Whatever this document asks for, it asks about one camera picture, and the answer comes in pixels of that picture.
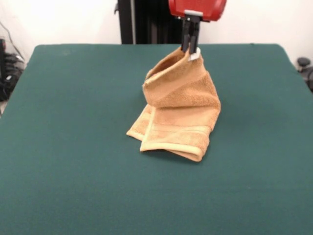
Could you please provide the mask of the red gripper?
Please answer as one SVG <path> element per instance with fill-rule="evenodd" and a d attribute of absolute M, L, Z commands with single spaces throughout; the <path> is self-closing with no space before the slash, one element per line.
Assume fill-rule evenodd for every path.
<path fill-rule="evenodd" d="M 183 19 L 186 16 L 200 17 L 203 22 L 218 21 L 223 14 L 227 0 L 169 0 L 169 9 L 173 16 Z M 184 19 L 182 24 L 181 50 L 197 52 L 200 22 Z"/>

